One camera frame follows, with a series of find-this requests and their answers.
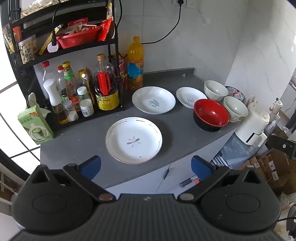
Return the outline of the red and black bowl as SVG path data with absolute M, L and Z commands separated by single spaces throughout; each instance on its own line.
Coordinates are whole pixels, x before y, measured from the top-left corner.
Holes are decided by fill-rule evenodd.
M 229 123 L 227 110 L 211 99 L 199 99 L 194 103 L 193 118 L 197 126 L 207 132 L 217 132 Z

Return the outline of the white plate with flower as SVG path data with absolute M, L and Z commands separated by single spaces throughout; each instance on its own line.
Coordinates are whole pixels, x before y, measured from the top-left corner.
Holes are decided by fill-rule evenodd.
M 159 128 L 150 120 L 139 117 L 117 121 L 105 137 L 108 153 L 114 159 L 130 165 L 150 161 L 159 153 L 162 144 Z

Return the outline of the white ceramic bowl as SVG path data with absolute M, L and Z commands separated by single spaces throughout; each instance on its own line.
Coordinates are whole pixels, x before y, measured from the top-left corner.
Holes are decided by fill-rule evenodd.
M 224 97 L 228 96 L 228 89 L 214 80 L 207 80 L 204 82 L 204 93 L 208 99 L 220 102 Z
M 227 96 L 223 99 L 223 106 L 229 113 L 229 121 L 236 123 L 248 116 L 249 112 L 243 102 L 235 97 Z

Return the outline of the white plate Bakery print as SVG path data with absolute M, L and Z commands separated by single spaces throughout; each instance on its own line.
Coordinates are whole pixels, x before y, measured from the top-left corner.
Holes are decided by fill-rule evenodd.
M 196 101 L 207 99 L 206 95 L 192 87 L 181 87 L 176 91 L 179 102 L 187 108 L 193 109 Z

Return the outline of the white plate Sweet print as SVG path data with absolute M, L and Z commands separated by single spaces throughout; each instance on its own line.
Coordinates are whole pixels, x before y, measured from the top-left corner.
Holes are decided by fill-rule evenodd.
M 172 110 L 176 104 L 174 95 L 168 90 L 156 86 L 138 89 L 132 95 L 132 104 L 147 114 L 164 114 Z

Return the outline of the small spice jar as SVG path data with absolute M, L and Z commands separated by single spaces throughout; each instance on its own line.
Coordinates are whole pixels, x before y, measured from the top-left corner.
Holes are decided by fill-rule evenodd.
M 78 120 L 79 116 L 71 100 L 65 101 L 63 106 L 69 122 Z

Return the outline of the white electric kettle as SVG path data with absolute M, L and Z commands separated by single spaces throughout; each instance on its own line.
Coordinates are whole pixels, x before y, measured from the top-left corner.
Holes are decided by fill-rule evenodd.
M 253 146 L 258 139 L 261 139 L 257 143 L 260 148 L 267 139 L 264 129 L 269 124 L 270 115 L 255 102 L 248 105 L 248 111 L 248 116 L 234 133 L 244 144 L 249 146 Z

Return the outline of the white pill jar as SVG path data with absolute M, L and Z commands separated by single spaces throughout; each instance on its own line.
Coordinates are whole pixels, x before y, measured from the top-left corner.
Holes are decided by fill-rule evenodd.
M 80 109 L 84 117 L 89 117 L 94 114 L 94 109 L 91 99 L 84 99 L 80 103 Z

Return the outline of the green tissue box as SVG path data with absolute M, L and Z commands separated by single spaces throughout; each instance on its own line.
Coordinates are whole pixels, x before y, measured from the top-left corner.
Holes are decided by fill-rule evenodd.
M 54 133 L 46 121 L 51 111 L 40 108 L 33 92 L 29 94 L 27 101 L 29 108 L 18 114 L 18 121 L 37 145 L 52 140 Z

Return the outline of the white cap oil sprayer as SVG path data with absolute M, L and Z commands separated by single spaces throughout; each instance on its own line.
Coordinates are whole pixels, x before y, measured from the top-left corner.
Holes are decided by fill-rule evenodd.
M 68 122 L 68 119 L 64 111 L 62 98 L 57 90 L 55 79 L 46 80 L 43 84 L 43 87 L 49 96 L 50 104 L 52 106 L 53 112 L 57 116 L 59 124 L 66 124 Z

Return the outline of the pot with packets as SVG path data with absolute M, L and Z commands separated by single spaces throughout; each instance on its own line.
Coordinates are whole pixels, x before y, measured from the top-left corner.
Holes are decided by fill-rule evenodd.
M 234 97 L 234 98 L 240 100 L 241 102 L 245 101 L 245 96 L 240 90 L 238 90 L 232 86 L 226 86 L 226 89 L 229 92 L 228 96 Z

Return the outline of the large soy sauce bottle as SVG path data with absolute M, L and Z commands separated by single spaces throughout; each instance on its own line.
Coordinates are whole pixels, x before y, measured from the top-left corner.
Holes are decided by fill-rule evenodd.
M 109 111 L 119 106 L 119 93 L 114 66 L 105 54 L 97 55 L 97 66 L 93 74 L 95 80 L 95 96 L 99 109 Z

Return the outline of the green label sauce bottle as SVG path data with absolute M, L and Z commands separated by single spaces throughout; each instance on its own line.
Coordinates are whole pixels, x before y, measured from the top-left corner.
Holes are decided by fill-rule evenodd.
M 68 98 L 74 105 L 76 111 L 79 112 L 81 111 L 81 109 L 79 106 L 79 98 L 77 94 L 78 82 L 69 61 L 64 62 L 62 64 L 62 67 L 64 70 L 64 79 L 66 82 L 66 91 L 68 94 Z

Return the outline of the red cap vinegar bottle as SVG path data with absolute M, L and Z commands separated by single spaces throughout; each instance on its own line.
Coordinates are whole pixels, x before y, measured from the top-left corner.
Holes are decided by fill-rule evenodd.
M 42 67 L 43 67 L 43 70 L 44 70 L 44 74 L 43 74 L 43 78 L 42 78 L 41 87 L 42 87 L 42 90 L 43 90 L 43 93 L 44 93 L 46 99 L 49 99 L 48 93 L 44 89 L 43 84 L 45 83 L 45 81 L 47 81 L 49 79 L 56 80 L 56 74 L 52 71 L 52 69 L 50 67 L 50 61 L 49 60 L 44 61 L 42 63 Z

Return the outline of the red drink can upper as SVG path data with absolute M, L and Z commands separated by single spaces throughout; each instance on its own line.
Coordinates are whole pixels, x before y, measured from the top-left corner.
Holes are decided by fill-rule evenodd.
M 123 57 L 121 57 L 120 55 L 119 57 L 119 65 L 117 66 L 117 59 L 116 59 L 116 55 L 113 54 L 112 55 L 112 65 L 115 67 L 115 75 L 119 76 L 120 74 L 126 74 L 126 65 L 125 65 L 125 59 Z

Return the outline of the black metal shelf rack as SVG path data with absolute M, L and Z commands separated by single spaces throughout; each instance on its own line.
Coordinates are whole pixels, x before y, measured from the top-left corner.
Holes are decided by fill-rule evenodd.
M 81 18 L 88 18 L 91 22 L 99 22 L 106 19 L 108 4 L 114 5 L 114 1 L 58 1 L 57 4 L 38 10 L 28 16 L 22 17 L 22 9 L 19 1 L 1 1 L 1 19 L 8 24 L 8 34 L 11 37 L 14 52 L 9 53 L 9 61 L 25 98 L 30 93 L 36 94 L 37 102 L 42 108 L 50 110 L 51 104 L 46 99 L 34 66 L 46 60 L 61 57 L 66 54 L 91 48 L 114 45 L 115 58 L 119 59 L 117 24 L 112 21 L 110 31 L 105 41 L 88 41 L 70 48 L 60 48 L 56 52 L 45 51 L 40 54 L 34 50 L 29 53 L 29 60 L 21 58 L 21 48 L 16 41 L 13 29 L 20 31 L 21 37 L 27 39 L 32 36 L 42 37 L 54 33 L 55 27 L 65 27 L 67 23 Z

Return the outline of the orange juice bottle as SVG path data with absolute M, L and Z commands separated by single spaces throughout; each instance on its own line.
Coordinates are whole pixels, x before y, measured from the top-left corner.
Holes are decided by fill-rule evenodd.
M 127 53 L 128 88 L 137 90 L 143 85 L 144 74 L 144 47 L 140 36 L 134 36 Z

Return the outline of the red plastic basket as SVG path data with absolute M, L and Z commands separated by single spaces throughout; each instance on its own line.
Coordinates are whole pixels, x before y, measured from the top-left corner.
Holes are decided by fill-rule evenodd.
M 101 27 L 85 30 L 70 35 L 57 36 L 56 39 L 63 49 L 89 44 L 97 41 Z

